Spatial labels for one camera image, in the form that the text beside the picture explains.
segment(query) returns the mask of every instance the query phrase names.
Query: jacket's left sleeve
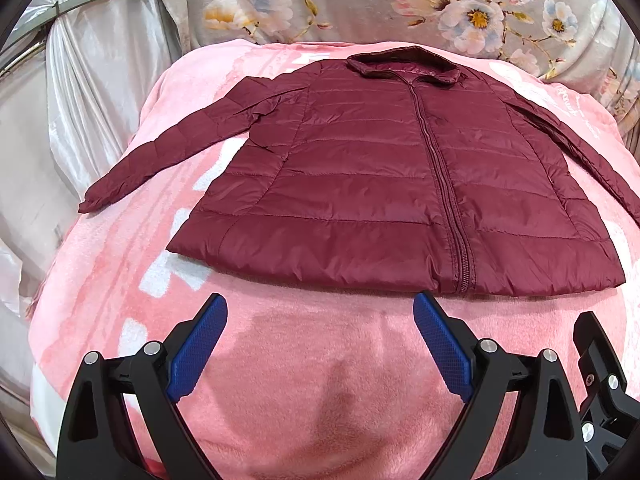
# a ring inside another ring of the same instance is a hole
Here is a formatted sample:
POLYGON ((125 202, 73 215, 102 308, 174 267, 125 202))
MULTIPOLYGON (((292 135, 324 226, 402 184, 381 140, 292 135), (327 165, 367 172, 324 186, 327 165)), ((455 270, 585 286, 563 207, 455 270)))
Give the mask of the jacket's left sleeve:
POLYGON ((247 131, 260 117, 272 113, 285 95, 307 88, 320 72, 317 61, 273 80, 245 77, 219 101, 186 116, 156 140, 125 156, 87 190, 78 212, 89 213, 113 204, 159 171, 247 131))
POLYGON ((499 82, 495 83, 510 90, 507 95, 505 89, 497 89, 491 84, 507 106, 511 106, 524 120, 545 132, 566 153, 580 162, 590 175, 618 200, 636 221, 636 224, 640 226, 640 198, 629 187, 626 180, 611 167, 606 158, 549 110, 525 99, 508 86, 499 82))

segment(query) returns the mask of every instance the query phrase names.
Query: fleece blanket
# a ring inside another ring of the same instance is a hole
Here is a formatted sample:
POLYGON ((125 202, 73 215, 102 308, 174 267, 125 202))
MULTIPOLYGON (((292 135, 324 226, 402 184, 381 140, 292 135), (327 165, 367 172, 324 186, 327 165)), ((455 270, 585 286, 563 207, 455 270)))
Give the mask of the fleece blanket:
MULTIPOLYGON (((156 83, 129 151, 219 99, 245 75, 274 77, 317 59, 402 44, 257 46, 234 40, 197 49, 156 83)), ((501 61, 436 52, 551 110, 640 192, 640 168, 623 146, 615 120, 592 97, 560 84, 543 85, 501 61)), ((164 249, 245 138, 212 146, 115 205, 78 220, 50 270, 31 324, 34 376, 65 399, 86 352, 97 349, 107 358, 131 354, 149 339, 165 338, 210 293, 219 292, 229 307, 226 330, 195 391, 178 407, 225 479, 418 478, 462 402, 447 391, 420 338, 410 295, 276 286, 215 272, 164 249)), ((555 349, 578 402, 585 392, 572 327, 580 312, 593 310, 622 358, 629 392, 637 396, 640 232, 582 168, 569 165, 605 221, 625 269, 625 285, 551 299, 441 302, 478 337, 492 337, 508 351, 536 355, 555 349)), ((34 389, 34 418, 50 425, 41 390, 34 389)), ((58 404, 62 410, 63 403, 58 404)), ((135 398, 128 397, 127 405, 149 467, 160 471, 135 398)), ((477 476, 491 469, 512 407, 509 396, 477 476)), ((54 424, 49 431, 53 448, 56 432, 54 424)))

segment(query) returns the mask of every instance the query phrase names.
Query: silver pin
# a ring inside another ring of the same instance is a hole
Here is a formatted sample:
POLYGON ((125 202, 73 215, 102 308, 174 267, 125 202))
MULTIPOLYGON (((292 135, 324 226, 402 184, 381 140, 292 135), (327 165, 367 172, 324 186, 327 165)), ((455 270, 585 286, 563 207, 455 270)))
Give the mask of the silver pin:
POLYGON ((488 354, 492 354, 498 349, 498 343, 493 339, 482 339, 480 342, 480 348, 488 354))
POLYGON ((582 425, 582 439, 585 442, 588 442, 593 438, 594 432, 595 432, 595 429, 593 427, 593 424, 591 424, 590 422, 585 422, 582 425))
POLYGON ((618 382, 618 378, 611 374, 609 376, 609 388, 611 388, 612 390, 617 390, 618 386, 620 385, 620 383, 618 382))
POLYGON ((92 365, 98 360, 98 357, 100 357, 98 352, 89 352, 84 356, 84 362, 88 365, 92 365))
POLYGON ((550 363, 555 363, 556 361, 558 361, 558 354, 556 354, 551 348, 547 348, 544 352, 542 352, 542 356, 550 363))
POLYGON ((160 343, 158 341, 150 341, 145 345, 145 354, 156 355, 160 351, 160 343))

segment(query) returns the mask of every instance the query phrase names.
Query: blue textured pad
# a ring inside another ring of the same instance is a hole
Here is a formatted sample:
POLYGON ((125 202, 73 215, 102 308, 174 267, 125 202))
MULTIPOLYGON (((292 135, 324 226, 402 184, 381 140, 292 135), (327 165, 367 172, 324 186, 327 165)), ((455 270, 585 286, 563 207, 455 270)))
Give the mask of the blue textured pad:
POLYGON ((226 301, 218 295, 191 330, 171 362, 166 392, 173 402, 189 395, 196 387, 213 348, 226 325, 226 301))
POLYGON ((447 388, 452 394, 459 395, 463 402, 469 402, 474 392, 471 362, 436 308, 423 293, 414 299, 414 319, 447 388))

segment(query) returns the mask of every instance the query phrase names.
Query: red fabric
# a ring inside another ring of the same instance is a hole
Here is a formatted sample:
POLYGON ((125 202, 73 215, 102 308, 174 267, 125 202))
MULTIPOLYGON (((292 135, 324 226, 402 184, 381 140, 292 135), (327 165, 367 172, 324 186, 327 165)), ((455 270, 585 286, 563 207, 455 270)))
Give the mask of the red fabric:
POLYGON ((552 296, 625 281, 575 157, 640 222, 640 200, 548 110, 420 47, 248 77, 87 191, 116 202, 251 128, 167 249, 290 283, 552 296))

